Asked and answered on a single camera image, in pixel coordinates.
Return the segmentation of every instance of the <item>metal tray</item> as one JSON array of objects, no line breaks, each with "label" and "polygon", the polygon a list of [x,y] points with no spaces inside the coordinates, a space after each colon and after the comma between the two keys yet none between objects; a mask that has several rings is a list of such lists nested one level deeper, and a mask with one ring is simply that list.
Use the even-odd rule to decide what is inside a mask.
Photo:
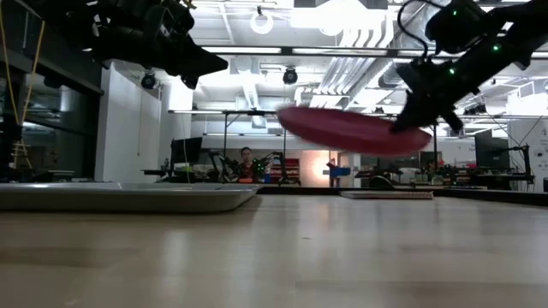
[{"label": "metal tray", "polygon": [[259,185],[0,184],[0,210],[216,213],[234,210]]}]

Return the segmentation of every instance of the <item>ceiling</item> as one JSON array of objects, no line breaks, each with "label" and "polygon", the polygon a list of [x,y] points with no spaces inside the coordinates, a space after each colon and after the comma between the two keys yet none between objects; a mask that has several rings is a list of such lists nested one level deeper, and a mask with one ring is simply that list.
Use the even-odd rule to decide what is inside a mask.
[{"label": "ceiling", "polygon": [[[339,46],[343,44],[343,40],[345,39],[342,33],[336,36],[328,36],[318,28],[292,27],[289,20],[291,19],[293,1],[284,0],[274,3],[194,0],[193,3],[198,8],[192,11],[195,26],[190,34],[199,45]],[[263,13],[272,16],[273,27],[267,34],[258,34],[251,27],[250,20],[253,13],[256,12],[257,5],[262,6]],[[424,24],[425,21],[417,20],[419,17],[415,17],[418,9],[418,6],[410,6],[406,14],[404,14],[404,23],[408,21],[409,25],[413,22],[422,22]],[[387,18],[394,20],[397,10],[399,10],[399,6],[391,5],[386,14]],[[259,17],[257,23],[259,25],[264,24],[265,17]],[[394,37],[397,38],[397,27],[394,29]],[[390,42],[389,46],[399,48],[397,43],[401,43],[403,39],[407,38],[400,38],[397,42],[394,39]],[[235,57],[224,56],[224,58],[230,62]],[[265,97],[294,99],[295,91],[299,87],[317,88],[330,72],[330,68],[334,67],[333,62],[335,61],[335,58],[328,56],[252,56],[252,58],[259,64],[259,70],[256,72],[258,73],[257,78],[253,82],[259,101]],[[352,84],[353,89],[347,93],[347,96],[353,98],[354,89],[359,91],[367,84],[367,80],[378,78],[374,74],[376,72],[375,69],[379,71],[389,65],[390,60],[378,59],[372,61],[362,73],[359,80],[355,84]],[[122,63],[121,65],[117,65],[117,67],[123,74],[132,76],[135,80],[139,79],[144,73],[141,66],[132,63]],[[282,82],[286,67],[294,67],[296,69],[299,79],[295,85],[286,86]],[[352,64],[348,65],[345,69],[348,70],[347,72],[350,72],[351,68]],[[156,74],[161,82],[180,83],[178,79],[169,77],[165,72],[158,71]],[[547,61],[533,61],[531,66],[525,71],[521,71],[516,66],[510,66],[494,77],[494,84],[492,84],[492,81],[489,81],[480,88],[484,93],[481,100],[492,107],[502,108],[507,102],[507,95],[510,92],[514,92],[519,85],[544,77],[548,77]],[[347,107],[346,104],[348,103],[343,104],[341,103],[343,100],[341,100],[341,102],[337,103],[337,106],[352,111],[371,112],[372,108],[376,106],[390,106],[385,108],[397,110],[397,108],[401,108],[405,104],[405,85],[401,81],[395,84],[395,87],[391,87],[386,93],[386,95],[380,93],[380,99],[376,98],[377,96],[375,95],[375,101],[372,103],[367,101],[366,104],[363,104],[363,102],[355,100],[353,104]],[[226,70],[200,78],[199,85],[194,92],[194,103],[201,109],[207,109],[208,106],[216,106],[219,102],[234,103],[238,97],[245,97],[242,81],[237,74],[231,74],[229,70]],[[371,100],[369,96],[365,96],[363,99]],[[475,102],[475,99],[477,98],[466,98],[461,102],[460,106],[471,104]]]}]

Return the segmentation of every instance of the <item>table surface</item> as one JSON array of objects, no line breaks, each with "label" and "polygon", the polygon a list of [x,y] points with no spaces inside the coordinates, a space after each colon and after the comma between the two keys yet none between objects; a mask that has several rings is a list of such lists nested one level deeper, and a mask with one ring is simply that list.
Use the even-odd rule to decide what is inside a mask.
[{"label": "table surface", "polygon": [[548,211],[258,196],[208,216],[0,214],[0,306],[548,306]]}]

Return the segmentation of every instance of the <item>red frisbee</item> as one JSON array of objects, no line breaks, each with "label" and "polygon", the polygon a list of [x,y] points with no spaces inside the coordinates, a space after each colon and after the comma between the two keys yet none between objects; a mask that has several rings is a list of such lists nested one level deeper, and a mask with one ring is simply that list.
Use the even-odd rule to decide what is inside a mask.
[{"label": "red frisbee", "polygon": [[278,111],[278,118],[304,140],[354,153],[404,155],[424,148],[432,138],[419,128],[391,133],[392,121],[340,110],[288,107]]}]

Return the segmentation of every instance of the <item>person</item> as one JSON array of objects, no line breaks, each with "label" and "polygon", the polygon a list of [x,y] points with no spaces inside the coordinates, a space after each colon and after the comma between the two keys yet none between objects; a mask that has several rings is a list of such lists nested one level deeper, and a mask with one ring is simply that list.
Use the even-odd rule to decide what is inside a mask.
[{"label": "person", "polygon": [[242,148],[240,150],[241,155],[241,171],[240,171],[240,178],[241,179],[253,179],[254,178],[254,172],[253,172],[253,153],[251,152],[251,149],[247,146]]}]

